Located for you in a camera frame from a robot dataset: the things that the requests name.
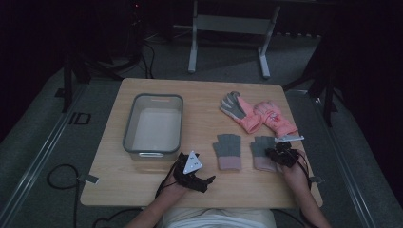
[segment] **pink knitted glove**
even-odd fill
[[[254,107],[263,123],[272,129],[278,138],[297,131],[297,128],[281,115],[281,110],[273,102],[261,102]]]
[[[249,134],[259,130],[262,121],[251,105],[245,102],[238,92],[228,93],[221,101],[220,110],[234,119]]]

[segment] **person's right hand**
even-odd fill
[[[298,161],[302,164],[302,167],[306,169],[307,165],[303,159],[305,158],[305,152],[299,150],[298,153],[300,155],[298,156]],[[297,163],[295,163],[291,168],[283,165],[281,169],[287,185],[291,188],[295,195],[298,196],[299,194],[304,194],[307,191],[310,192],[305,173]]]

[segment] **black stand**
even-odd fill
[[[344,23],[340,14],[334,18],[329,31],[321,38],[302,76],[282,87],[284,91],[287,91],[306,81],[314,80],[308,90],[312,98],[319,98],[326,89],[323,117],[329,126],[332,126],[331,112],[336,76],[342,66],[348,62],[348,58],[342,56],[348,41],[348,38],[343,36],[343,26],[346,25]]]
[[[98,62],[92,60],[85,54],[77,54],[75,52],[69,51],[66,56],[65,56],[65,61],[64,61],[64,94],[63,97],[65,99],[64,107],[63,107],[63,112],[67,112],[68,108],[71,106],[72,103],[72,74],[71,72],[74,72],[76,75],[77,81],[79,83],[86,83],[88,84],[89,81],[91,80],[91,76],[88,72],[88,66],[91,66],[92,68],[98,70],[105,76],[121,81],[123,78],[115,73],[113,73],[111,70],[105,68]]]

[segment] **metal stand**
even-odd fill
[[[258,49],[259,61],[262,76],[270,78],[270,70],[267,64],[266,51],[276,24],[280,6],[275,7],[272,18],[239,18],[198,14],[198,0],[193,2],[193,30],[192,47],[190,49],[189,73],[196,72],[196,62],[198,55],[198,30],[213,30],[224,32],[239,32],[248,34],[265,35],[265,41],[262,47]]]

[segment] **pair of gloves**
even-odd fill
[[[251,106],[236,91],[228,93],[222,99],[220,110],[249,134],[258,131],[262,124],[272,129],[278,138],[297,131],[297,128],[281,115],[281,110],[273,102],[261,102]]]
[[[220,170],[241,170],[240,162],[240,136],[234,134],[218,135],[218,142],[213,143]],[[256,169],[269,172],[278,172],[277,164],[272,161],[265,150],[276,146],[274,137],[255,137],[255,142],[250,144],[253,163]]]

